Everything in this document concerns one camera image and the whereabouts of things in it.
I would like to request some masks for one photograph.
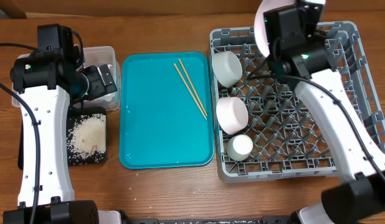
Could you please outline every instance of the wooden tabletop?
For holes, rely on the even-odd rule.
[[[323,19],[358,26],[385,115],[385,12],[327,12]],[[207,55],[211,30],[252,26],[253,21],[253,14],[1,20],[0,42],[37,46],[36,27],[59,23],[76,30],[86,47],[112,46],[121,64],[139,53]],[[24,53],[28,51],[0,48],[0,82],[11,87],[9,71]],[[11,97],[0,90],[0,223],[3,211],[16,209],[21,188],[22,171],[17,168],[21,119]],[[123,209],[132,218],[160,219],[289,215],[318,201],[322,190],[338,185],[337,178],[323,177],[224,184],[217,176],[215,158],[204,167],[128,170],[118,158],[120,112],[110,112],[108,122],[106,163],[69,169],[76,199],[92,199],[102,210]],[[385,212],[366,221],[385,223]]]

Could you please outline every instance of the clear plastic bin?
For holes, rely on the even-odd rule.
[[[121,88],[121,75],[120,75],[120,67],[119,63],[115,58],[115,51],[112,47],[86,47],[83,48],[85,62],[83,63],[84,67],[89,67],[91,65],[95,65],[97,67],[103,64],[112,65],[112,77],[115,82],[118,91],[114,93],[107,94],[93,101],[85,101],[85,107],[91,106],[102,106],[106,110],[116,110],[120,106],[120,88]],[[28,57],[29,54],[20,55],[18,58]],[[11,103],[15,107],[19,107],[19,102],[15,99],[11,99]],[[80,103],[75,104],[75,107],[80,107]]]

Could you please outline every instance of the teal rectangular tray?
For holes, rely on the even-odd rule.
[[[205,107],[207,120],[174,68],[176,63],[188,83],[179,58]],[[125,167],[203,166],[212,160],[211,86],[203,54],[132,55],[123,62],[121,95],[119,159]]]

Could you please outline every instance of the dish rack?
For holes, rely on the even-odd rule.
[[[369,71],[357,27],[352,22],[322,22],[326,48],[333,53],[346,94],[368,133],[385,153],[385,119]],[[246,80],[247,73],[263,61],[254,38],[253,27],[215,29],[210,34],[210,77],[212,102],[216,114],[219,98],[236,96],[246,105],[249,122],[234,135],[222,131],[214,119],[217,171],[223,182],[253,182],[290,177],[332,176],[336,167],[321,131],[309,110],[289,86],[276,79]],[[241,80],[223,87],[214,76],[211,58],[232,51],[241,61]],[[263,69],[261,75],[270,75]],[[250,157],[233,161],[227,155],[227,142],[246,134],[254,142]]]

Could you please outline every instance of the brown wooden surface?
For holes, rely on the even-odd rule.
[[[256,13],[261,0],[13,0],[24,12],[83,16]],[[327,0],[327,11],[385,10],[385,0]]]
[[[36,46],[36,26],[58,22],[77,30],[86,47],[112,46],[121,64],[138,53],[194,50],[207,55],[211,30],[251,26],[253,20],[253,14],[0,20],[0,42]],[[385,115],[385,12],[328,12],[324,20],[357,24]],[[0,81],[6,86],[11,87],[9,71],[15,59],[27,52],[0,48]],[[217,176],[215,159],[204,167],[128,170],[118,158],[120,112],[110,112],[108,122],[107,162],[69,170],[76,198],[92,199],[99,209],[120,208],[133,218],[160,219],[288,215],[319,200],[322,190],[338,185],[336,178],[322,177],[224,184]],[[16,208],[21,187],[20,126],[19,109],[0,90],[0,223],[3,211]],[[385,223],[385,213],[368,220]]]

